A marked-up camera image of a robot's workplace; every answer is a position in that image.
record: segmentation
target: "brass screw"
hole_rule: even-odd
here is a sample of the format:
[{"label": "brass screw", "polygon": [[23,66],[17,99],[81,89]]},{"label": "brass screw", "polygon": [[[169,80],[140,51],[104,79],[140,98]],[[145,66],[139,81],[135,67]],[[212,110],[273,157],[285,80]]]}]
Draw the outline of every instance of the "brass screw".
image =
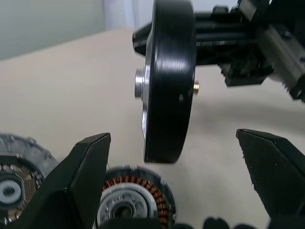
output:
[{"label": "brass screw", "polygon": [[198,94],[198,92],[199,92],[199,87],[200,87],[199,81],[196,80],[195,83],[194,83],[194,94],[195,94],[195,95]]}]

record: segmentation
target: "white wall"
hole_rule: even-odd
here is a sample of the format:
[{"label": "white wall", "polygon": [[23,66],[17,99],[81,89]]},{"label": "white wall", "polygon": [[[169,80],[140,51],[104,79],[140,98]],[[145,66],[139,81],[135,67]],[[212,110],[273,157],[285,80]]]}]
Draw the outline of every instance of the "white wall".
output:
[{"label": "white wall", "polygon": [[[119,28],[139,28],[152,20],[153,0],[104,0],[109,11],[106,17],[108,30]],[[237,0],[192,0],[194,11],[211,11],[215,5],[230,8]]]},{"label": "white wall", "polygon": [[1,0],[0,60],[102,31],[102,7],[102,0]]}]

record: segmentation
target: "beige table surface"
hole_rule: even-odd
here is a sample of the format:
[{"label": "beige table surface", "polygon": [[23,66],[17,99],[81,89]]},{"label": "beige table surface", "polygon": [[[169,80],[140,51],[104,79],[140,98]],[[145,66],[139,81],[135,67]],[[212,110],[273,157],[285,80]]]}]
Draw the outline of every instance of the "beige table surface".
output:
[{"label": "beige table surface", "polygon": [[[83,138],[111,132],[109,164],[143,165],[142,104],[131,31],[110,31],[0,62],[0,131],[36,138],[59,161]],[[179,222],[202,227],[208,216],[231,226],[266,227],[268,215],[251,184],[235,138],[238,128],[282,135],[305,152],[305,105],[280,83],[230,88],[217,67],[198,67],[182,156],[175,165],[145,165],[170,185]]]}]

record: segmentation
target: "brushless motor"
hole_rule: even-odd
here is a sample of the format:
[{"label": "brushless motor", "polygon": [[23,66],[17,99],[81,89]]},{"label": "brushless motor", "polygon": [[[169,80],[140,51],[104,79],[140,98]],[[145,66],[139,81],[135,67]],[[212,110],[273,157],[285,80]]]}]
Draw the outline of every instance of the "brushless motor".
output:
[{"label": "brushless motor", "polygon": [[113,218],[156,218],[166,229],[176,219],[173,194],[159,175],[146,168],[109,169],[95,227]]},{"label": "brushless motor", "polygon": [[0,225],[19,218],[56,166],[50,152],[34,139],[0,134]]}]

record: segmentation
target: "black wheel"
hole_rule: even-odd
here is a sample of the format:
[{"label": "black wheel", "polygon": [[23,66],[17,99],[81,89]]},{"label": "black wheel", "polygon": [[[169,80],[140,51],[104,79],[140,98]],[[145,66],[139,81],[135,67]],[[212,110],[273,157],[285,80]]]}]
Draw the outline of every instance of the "black wheel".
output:
[{"label": "black wheel", "polygon": [[135,96],[143,101],[144,161],[175,163],[191,113],[196,67],[193,8],[189,1],[155,0],[144,70]]}]

